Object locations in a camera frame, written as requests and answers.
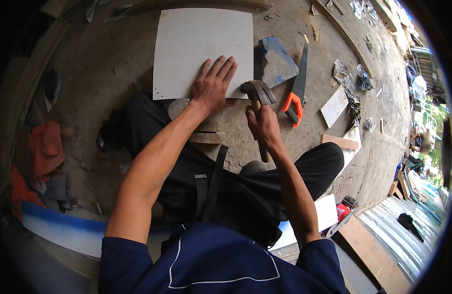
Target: red can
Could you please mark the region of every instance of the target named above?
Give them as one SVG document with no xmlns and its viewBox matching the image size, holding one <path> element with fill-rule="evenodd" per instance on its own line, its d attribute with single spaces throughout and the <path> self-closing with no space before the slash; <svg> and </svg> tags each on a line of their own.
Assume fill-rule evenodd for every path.
<svg viewBox="0 0 452 294">
<path fill-rule="evenodd" d="M 337 217 L 339 219 L 339 222 L 341 222 L 349 212 L 350 209 L 342 203 L 337 205 Z"/>
</svg>

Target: hammer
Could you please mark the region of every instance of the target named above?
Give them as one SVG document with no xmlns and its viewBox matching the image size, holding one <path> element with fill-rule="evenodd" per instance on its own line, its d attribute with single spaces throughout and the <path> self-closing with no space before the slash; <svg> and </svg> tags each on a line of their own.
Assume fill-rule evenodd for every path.
<svg viewBox="0 0 452 294">
<path fill-rule="evenodd" d="M 269 105 L 277 102 L 275 95 L 270 90 L 270 88 L 263 81 L 254 79 L 245 82 L 241 85 L 239 90 L 242 93 L 247 94 L 250 99 L 250 105 L 254 110 L 255 114 L 258 115 L 258 110 L 262 105 Z M 262 144 L 258 144 L 258 149 L 260 151 L 260 157 L 263 162 L 270 161 L 270 154 L 268 154 L 267 149 Z"/>
</svg>

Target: dirt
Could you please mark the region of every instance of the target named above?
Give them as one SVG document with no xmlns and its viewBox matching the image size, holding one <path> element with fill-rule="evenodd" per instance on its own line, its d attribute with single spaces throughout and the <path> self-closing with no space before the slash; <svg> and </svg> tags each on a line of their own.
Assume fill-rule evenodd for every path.
<svg viewBox="0 0 452 294">
<path fill-rule="evenodd" d="M 62 127 L 71 127 L 78 134 L 64 143 L 64 171 L 68 173 L 69 192 L 94 213 L 97 213 L 95 200 L 99 198 L 106 215 L 111 213 L 114 197 L 131 159 L 125 150 L 101 153 L 96 147 L 98 129 L 113 109 L 121 107 L 135 93 L 134 81 L 151 91 L 154 45 L 160 15 L 159 10 L 150 10 L 103 24 L 114 7 L 120 4 L 125 3 L 111 1 L 97 7 L 91 24 L 84 18 L 85 9 L 74 12 L 69 19 L 72 23 L 70 31 L 49 64 L 62 79 L 58 103 L 53 111 L 58 114 Z M 281 111 L 293 79 L 273 88 L 278 103 L 272 109 L 277 113 L 283 141 L 293 159 L 317 146 L 320 134 L 342 136 L 348 130 L 352 123 L 349 108 L 330 129 L 327 129 L 318 109 L 335 91 L 332 77 L 335 59 L 347 65 L 356 78 L 358 57 L 329 20 L 311 14 L 311 1 L 291 0 L 283 4 L 276 1 L 272 9 L 263 11 L 249 7 L 217 7 L 252 13 L 255 46 L 262 38 L 276 36 L 297 64 L 305 42 L 302 34 L 308 36 L 307 103 L 298 128 L 293 128 Z M 396 165 L 405 150 L 410 110 L 404 60 L 393 36 L 383 24 L 374 27 L 363 19 L 359 21 L 350 7 L 344 9 L 346 14 L 340 15 L 331 8 L 373 66 L 372 83 L 375 89 L 358 91 L 358 95 L 362 121 L 373 117 L 375 129 L 362 135 L 361 150 L 336 179 L 331 191 L 337 201 L 347 194 L 356 198 L 362 211 L 387 196 Z M 274 18 L 265 21 L 264 17 L 269 14 Z M 315 39 L 309 38 L 315 33 Z M 366 47 L 366 35 L 373 44 L 372 52 Z M 384 92 L 376 98 L 376 93 L 383 86 Z M 170 103 L 170 116 L 176 117 L 187 103 L 182 99 Z M 224 168 L 235 173 L 239 173 L 248 162 L 260 159 L 257 143 L 246 124 L 244 110 L 247 104 L 248 101 L 239 101 L 233 108 L 208 119 L 218 121 L 220 131 L 226 133 L 225 144 L 229 146 L 229 151 Z M 383 134 L 378 126 L 381 118 L 387 120 Z M 211 158 L 216 158 L 219 146 L 199 147 Z M 273 162 L 267 166 L 274 168 Z"/>
</svg>

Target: black strap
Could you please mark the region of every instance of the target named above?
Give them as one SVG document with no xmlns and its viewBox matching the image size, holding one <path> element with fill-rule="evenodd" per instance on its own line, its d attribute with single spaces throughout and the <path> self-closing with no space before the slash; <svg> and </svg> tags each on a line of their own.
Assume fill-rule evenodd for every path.
<svg viewBox="0 0 452 294">
<path fill-rule="evenodd" d="M 208 178 L 206 174 L 196 174 L 195 184 L 197 186 L 197 211 L 195 215 L 195 220 L 201 220 L 200 216 L 203 213 L 203 208 L 205 207 L 206 198 L 208 196 Z"/>
<path fill-rule="evenodd" d="M 203 211 L 203 221 L 211 221 L 211 215 L 214 213 L 216 200 L 218 197 L 219 186 L 223 178 L 224 159 L 226 158 L 228 147 L 221 145 L 218 156 L 216 157 L 215 169 L 209 184 L 208 196 L 206 198 L 205 209 Z"/>
</svg>

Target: forearm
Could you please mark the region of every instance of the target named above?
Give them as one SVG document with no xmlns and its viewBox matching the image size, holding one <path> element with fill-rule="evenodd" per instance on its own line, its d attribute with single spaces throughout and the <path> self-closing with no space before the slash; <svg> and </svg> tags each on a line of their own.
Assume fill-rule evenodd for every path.
<svg viewBox="0 0 452 294">
<path fill-rule="evenodd" d="M 314 201 L 283 142 L 269 148 L 281 181 L 283 200 L 300 247 L 320 239 Z"/>
<path fill-rule="evenodd" d="M 118 190 L 106 237 L 146 242 L 160 189 L 186 141 L 207 116 L 196 104 L 189 104 L 141 150 Z"/>
</svg>

